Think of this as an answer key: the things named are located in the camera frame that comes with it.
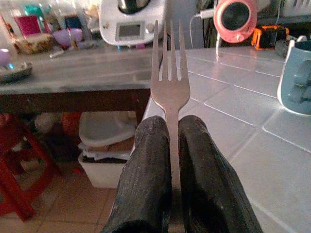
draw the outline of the appliance display screen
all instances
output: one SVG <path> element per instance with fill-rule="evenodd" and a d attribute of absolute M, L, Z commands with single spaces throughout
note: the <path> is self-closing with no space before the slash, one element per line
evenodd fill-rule
<path fill-rule="evenodd" d="M 134 25 L 120 25 L 119 36 L 139 36 L 140 35 L 140 24 Z"/>

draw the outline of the blue mug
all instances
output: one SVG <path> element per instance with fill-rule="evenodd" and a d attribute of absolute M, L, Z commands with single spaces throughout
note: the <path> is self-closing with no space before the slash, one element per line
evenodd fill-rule
<path fill-rule="evenodd" d="M 291 112 L 311 116 L 311 41 L 291 41 L 277 91 Z"/>

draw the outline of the white plastic bin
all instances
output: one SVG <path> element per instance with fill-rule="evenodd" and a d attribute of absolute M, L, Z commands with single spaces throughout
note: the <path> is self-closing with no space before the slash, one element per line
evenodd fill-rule
<path fill-rule="evenodd" d="M 125 164 L 85 163 L 82 154 L 78 161 L 94 187 L 117 188 Z"/>

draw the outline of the pink speaker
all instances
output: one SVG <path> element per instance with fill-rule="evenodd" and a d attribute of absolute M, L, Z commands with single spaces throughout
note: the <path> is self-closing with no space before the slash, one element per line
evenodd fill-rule
<path fill-rule="evenodd" d="M 221 0 L 214 12 L 214 25 L 220 37 L 229 43 L 248 38 L 257 23 L 254 0 Z"/>

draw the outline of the white tiled countertop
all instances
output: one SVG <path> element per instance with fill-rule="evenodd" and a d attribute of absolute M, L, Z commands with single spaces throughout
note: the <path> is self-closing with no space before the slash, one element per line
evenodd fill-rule
<path fill-rule="evenodd" d="M 311 117 L 276 98 L 284 59 L 251 47 L 187 51 L 196 115 L 235 168 L 265 233 L 311 232 Z M 179 66 L 179 54 L 176 55 Z M 149 100 L 144 118 L 163 111 Z"/>

